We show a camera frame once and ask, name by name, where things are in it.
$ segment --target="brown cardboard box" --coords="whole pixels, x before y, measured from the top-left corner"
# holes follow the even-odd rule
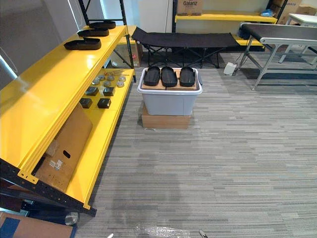
[[[130,63],[130,56],[127,45],[117,45],[115,49],[128,63]],[[140,67],[141,59],[143,56],[142,45],[138,44],[137,42],[133,42],[131,44],[131,51],[134,67]],[[110,60],[112,66],[114,67],[127,67],[126,63],[115,52],[111,54]]]
[[[274,4],[279,5],[279,6],[282,6],[283,2],[284,2],[284,0],[274,0],[273,1]],[[277,24],[285,24],[288,20],[288,15],[290,13],[295,13],[301,2],[302,2],[302,0],[288,0]],[[274,17],[277,17],[280,9],[281,9],[280,7],[277,7],[273,4],[271,5],[271,10],[274,12]]]
[[[203,12],[203,0],[178,0],[177,15],[199,16]]]
[[[0,227],[3,238],[72,238],[76,232],[70,226],[5,212],[0,212]]]
[[[143,106],[142,123],[146,128],[187,129],[190,116],[150,115]]]
[[[296,13],[314,16],[316,12],[317,12],[317,7],[315,6],[312,6],[309,4],[299,4],[299,7]]]
[[[46,155],[35,177],[65,192],[91,129],[91,121],[78,104],[55,137],[55,154]]]

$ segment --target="white plastic storage bin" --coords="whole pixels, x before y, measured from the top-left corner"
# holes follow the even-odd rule
[[[193,69],[195,72],[196,85],[198,85],[198,90],[195,91],[142,89],[146,70],[148,70],[148,68],[145,68],[142,71],[138,92],[142,93],[145,106],[150,115],[189,116],[192,114],[195,99],[197,95],[201,94],[203,91],[198,80],[197,69]]]

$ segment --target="white power strip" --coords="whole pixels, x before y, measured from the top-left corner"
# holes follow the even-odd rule
[[[237,64],[236,63],[227,63],[226,67],[224,68],[223,73],[226,75],[232,75],[234,70],[236,69]]]

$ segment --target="striped carpet floor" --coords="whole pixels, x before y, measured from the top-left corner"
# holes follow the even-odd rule
[[[238,56],[221,54],[222,66]],[[283,65],[302,67],[294,61]],[[267,74],[251,91],[250,61],[222,72],[199,69],[188,130],[144,129],[133,84],[91,199],[97,215],[81,214],[77,238],[133,238],[139,223],[191,238],[317,237],[317,77]]]

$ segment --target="yellow shelf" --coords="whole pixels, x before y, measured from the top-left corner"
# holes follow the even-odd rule
[[[175,16],[175,22],[178,20],[215,20],[215,21],[260,21],[275,23],[274,17],[260,16],[258,12],[210,12],[200,16]]]
[[[107,71],[117,71],[117,69],[107,69]],[[90,208],[88,205],[90,195],[94,188],[100,167],[104,160],[107,148],[109,146],[115,125],[120,115],[124,99],[127,95],[129,85],[134,75],[133,69],[125,69],[120,71],[122,74],[128,74],[124,87],[116,87],[115,93],[111,98],[109,109],[99,109],[97,102],[100,97],[104,97],[102,90],[104,89],[104,81],[101,81],[99,89],[100,93],[96,96],[86,96],[84,98],[93,99],[93,103],[89,109],[84,109],[87,116],[93,123],[92,132],[86,142],[85,148],[78,161],[73,177],[68,185],[66,194],[84,203],[84,207]],[[119,76],[115,77],[111,86],[116,84]]]
[[[240,46],[247,46],[248,45],[248,42],[249,40],[244,40],[236,35],[233,35],[233,38],[236,40],[236,42],[238,42],[238,44]],[[260,42],[258,42],[257,40],[253,39],[252,41],[252,46],[263,46]]]
[[[128,26],[128,32],[129,32],[129,35],[130,35],[130,44],[135,44],[135,40],[133,40],[131,38],[132,34],[134,33],[135,29],[137,28],[136,25],[132,25],[132,26]],[[127,40],[125,37],[122,37],[118,43],[118,45],[126,45],[127,44]]]
[[[125,34],[125,26],[109,30],[96,51],[69,51],[62,43],[0,91],[0,158],[21,177],[37,182],[33,168]]]

